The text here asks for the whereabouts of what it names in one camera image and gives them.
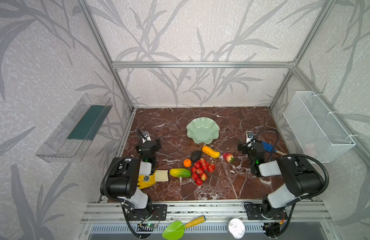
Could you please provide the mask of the red peach with leaf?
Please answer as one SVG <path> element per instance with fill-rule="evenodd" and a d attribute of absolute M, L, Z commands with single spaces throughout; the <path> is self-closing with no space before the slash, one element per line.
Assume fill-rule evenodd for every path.
<path fill-rule="evenodd" d="M 229 163 L 232 163 L 232 162 L 234 162 L 234 160 L 235 160 L 235 158 L 234 158 L 233 154 L 231 154 L 231 153 L 225 153 L 225 154 L 223 154 L 223 158 L 224 158 L 227 162 L 229 162 Z"/>

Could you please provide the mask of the green yellow fake mango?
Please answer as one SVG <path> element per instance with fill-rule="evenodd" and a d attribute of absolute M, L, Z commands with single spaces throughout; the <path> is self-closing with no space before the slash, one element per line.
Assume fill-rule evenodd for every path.
<path fill-rule="evenodd" d="M 170 175 L 175 178 L 190 178 L 192 173 L 188 169 L 170 169 L 169 171 Z"/>

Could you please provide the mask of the small fake orange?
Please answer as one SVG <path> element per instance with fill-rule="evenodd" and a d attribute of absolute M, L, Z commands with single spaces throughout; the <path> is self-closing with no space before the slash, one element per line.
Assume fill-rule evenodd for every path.
<path fill-rule="evenodd" d="M 191 162 L 191 160 L 190 160 L 190 159 L 185 159 L 185 160 L 184 160 L 184 162 L 183 162 L 183 164 L 184 164 L 184 166 L 185 166 L 186 168 L 190 168 L 190 167 L 191 167 L 191 165 L 192 165 L 192 162 Z"/>

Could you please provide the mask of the yellow orange fake mango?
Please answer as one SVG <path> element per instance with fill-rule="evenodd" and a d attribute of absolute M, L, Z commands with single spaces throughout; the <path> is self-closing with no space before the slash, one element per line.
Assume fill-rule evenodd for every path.
<path fill-rule="evenodd" d="M 201 150 L 213 159 L 218 159 L 220 157 L 220 152 L 217 152 L 208 146 L 203 146 Z"/>

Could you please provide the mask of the dark fake avocado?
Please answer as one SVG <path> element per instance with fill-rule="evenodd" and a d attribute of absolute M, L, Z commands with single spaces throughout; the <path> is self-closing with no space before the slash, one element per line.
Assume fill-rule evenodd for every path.
<path fill-rule="evenodd" d="M 202 152 L 202 151 L 194 151 L 194 152 L 191 154 L 190 160 L 191 160 L 193 163 L 198 162 L 198 161 L 201 159 L 202 154 L 203 154 L 203 152 Z"/>

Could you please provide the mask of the red fake grape bunch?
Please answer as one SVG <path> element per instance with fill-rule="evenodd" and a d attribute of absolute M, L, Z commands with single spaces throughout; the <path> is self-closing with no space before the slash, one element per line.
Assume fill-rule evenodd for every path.
<path fill-rule="evenodd" d="M 201 186 L 207 180 L 208 174 L 212 174 L 216 169 L 214 163 L 207 162 L 206 159 L 201 158 L 191 167 L 192 179 L 197 186 Z"/>

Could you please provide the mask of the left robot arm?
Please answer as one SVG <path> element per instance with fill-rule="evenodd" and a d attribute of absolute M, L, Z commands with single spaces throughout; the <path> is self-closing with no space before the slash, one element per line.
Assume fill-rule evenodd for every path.
<path fill-rule="evenodd" d="M 150 215 L 153 212 L 151 198 L 138 188 L 139 176 L 152 176 L 158 165 L 160 140 L 145 141 L 138 146 L 139 157 L 116 157 L 112 160 L 100 186 L 101 195 L 121 203 L 131 212 Z"/>

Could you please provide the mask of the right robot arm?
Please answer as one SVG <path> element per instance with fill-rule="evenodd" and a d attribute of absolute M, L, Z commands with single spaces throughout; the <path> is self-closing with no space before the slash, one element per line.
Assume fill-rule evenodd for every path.
<path fill-rule="evenodd" d="M 248 156 L 250 169 L 256 177 L 283 177 L 284 184 L 266 195 L 261 204 L 245 202 L 249 220 L 286 220 L 286 207 L 322 194 L 328 187 L 329 175 L 315 158 L 302 154 L 287 154 L 268 162 L 261 142 L 238 144 L 238 151 Z"/>

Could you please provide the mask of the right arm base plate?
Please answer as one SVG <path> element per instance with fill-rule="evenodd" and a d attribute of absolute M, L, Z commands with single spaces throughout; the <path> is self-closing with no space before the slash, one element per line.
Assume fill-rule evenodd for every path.
<path fill-rule="evenodd" d="M 268 220 L 281 222 L 288 219 L 285 208 L 274 209 L 267 204 L 255 204 L 252 202 L 245 202 L 243 204 L 248 220 Z"/>

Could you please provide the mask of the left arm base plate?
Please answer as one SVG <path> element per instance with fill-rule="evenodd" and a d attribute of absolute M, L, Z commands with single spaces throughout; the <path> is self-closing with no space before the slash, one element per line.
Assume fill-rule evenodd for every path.
<path fill-rule="evenodd" d="M 142 221 L 144 219 L 164 221 L 167 213 L 168 205 L 166 204 L 153 204 L 141 210 L 127 210 L 128 220 L 130 221 Z"/>

